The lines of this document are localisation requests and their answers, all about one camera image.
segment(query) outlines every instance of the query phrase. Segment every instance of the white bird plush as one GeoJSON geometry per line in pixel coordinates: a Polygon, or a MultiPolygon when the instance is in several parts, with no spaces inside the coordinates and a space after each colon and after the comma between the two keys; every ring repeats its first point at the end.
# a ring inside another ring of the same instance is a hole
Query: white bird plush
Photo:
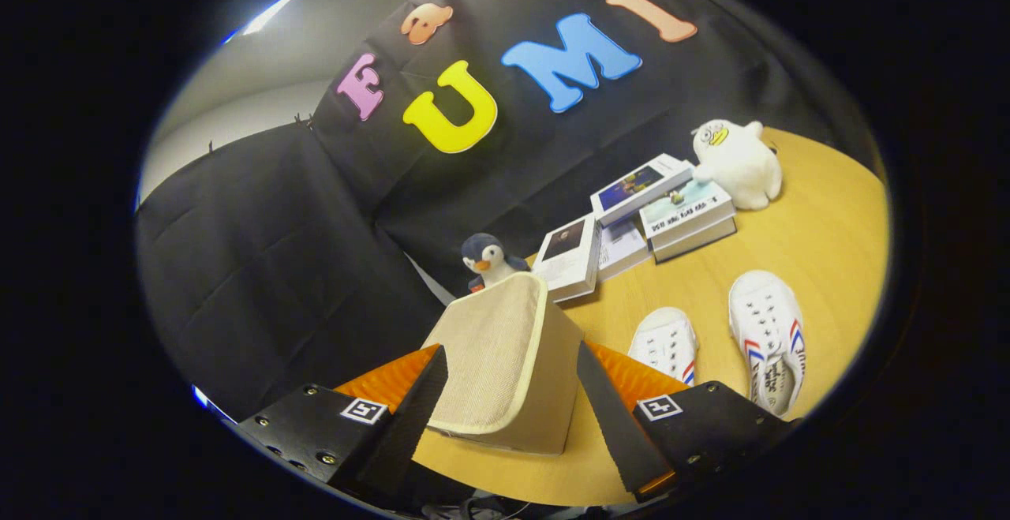
{"type": "Polygon", "coordinates": [[[706,121],[694,134],[698,183],[714,181],[732,197],[733,206],[759,211],[782,189],[779,158],[761,141],[761,121],[740,127],[726,120],[706,121]]]}

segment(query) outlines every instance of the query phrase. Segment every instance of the yellow letter u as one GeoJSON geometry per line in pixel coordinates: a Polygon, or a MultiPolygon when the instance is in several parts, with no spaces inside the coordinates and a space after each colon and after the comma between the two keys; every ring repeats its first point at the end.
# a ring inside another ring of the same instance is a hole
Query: yellow letter u
{"type": "Polygon", "coordinates": [[[443,153],[459,153],[477,145],[498,120],[498,103],[491,92],[470,76],[467,67],[466,60],[458,60],[438,77],[439,86],[452,86],[474,107],[474,116],[466,124],[448,121],[435,107],[435,95],[431,92],[421,93],[403,113],[403,123],[420,129],[431,145],[443,153]]]}

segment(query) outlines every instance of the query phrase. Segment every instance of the beige fabric cube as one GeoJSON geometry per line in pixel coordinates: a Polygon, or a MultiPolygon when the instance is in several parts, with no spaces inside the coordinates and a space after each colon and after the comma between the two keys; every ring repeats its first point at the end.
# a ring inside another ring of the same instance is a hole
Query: beige fabric cube
{"type": "Polygon", "coordinates": [[[493,447],[561,454],[582,337],[548,300],[546,282],[530,273],[459,298],[422,346],[443,345],[448,366],[428,427],[493,447]]]}

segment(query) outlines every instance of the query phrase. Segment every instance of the book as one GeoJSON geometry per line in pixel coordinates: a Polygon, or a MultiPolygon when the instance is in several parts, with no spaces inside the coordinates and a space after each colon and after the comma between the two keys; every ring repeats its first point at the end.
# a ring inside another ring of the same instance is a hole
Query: book
{"type": "Polygon", "coordinates": [[[652,257],[634,218],[610,224],[600,232],[600,266],[597,282],[605,282],[652,257]]]}
{"type": "Polygon", "coordinates": [[[735,214],[733,201],[721,186],[693,179],[672,190],[671,196],[661,197],[639,211],[645,239],[653,250],[735,214]]]}
{"type": "Polygon", "coordinates": [[[679,254],[696,250],[698,247],[725,238],[725,236],[729,236],[730,233],[735,232],[736,221],[734,218],[723,218],[723,220],[715,222],[713,225],[703,226],[702,229],[698,229],[695,233],[689,233],[688,236],[676,240],[676,242],[668,243],[666,246],[652,247],[652,254],[655,256],[655,262],[664,262],[667,258],[677,257],[679,254]]]}
{"type": "Polygon", "coordinates": [[[660,153],[589,197],[596,220],[606,228],[628,218],[661,194],[689,181],[691,170],[689,162],[660,153]]]}
{"type": "Polygon", "coordinates": [[[543,237],[530,271],[547,282],[550,301],[558,303],[596,290],[600,229],[596,215],[588,214],[543,237]]]}

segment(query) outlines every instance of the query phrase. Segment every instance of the table surface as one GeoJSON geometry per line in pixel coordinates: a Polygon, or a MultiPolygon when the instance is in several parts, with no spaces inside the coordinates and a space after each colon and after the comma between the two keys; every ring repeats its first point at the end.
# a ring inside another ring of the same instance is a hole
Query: table surface
{"type": "MultiPolygon", "coordinates": [[[[687,313],[699,348],[695,384],[721,381],[747,395],[743,355],[729,334],[729,287],[767,269],[792,287],[804,316],[807,375],[784,419],[810,412],[855,357],[877,313],[890,229],[883,183],[851,158],[802,136],[765,128],[778,149],[783,190],[764,211],[737,211],[737,232],[655,265],[652,258],[559,304],[589,340],[627,352],[638,323],[671,305],[687,313]]],[[[426,430],[414,460],[478,489],[558,506],[632,503],[579,388],[565,452],[500,451],[426,430]]]]}

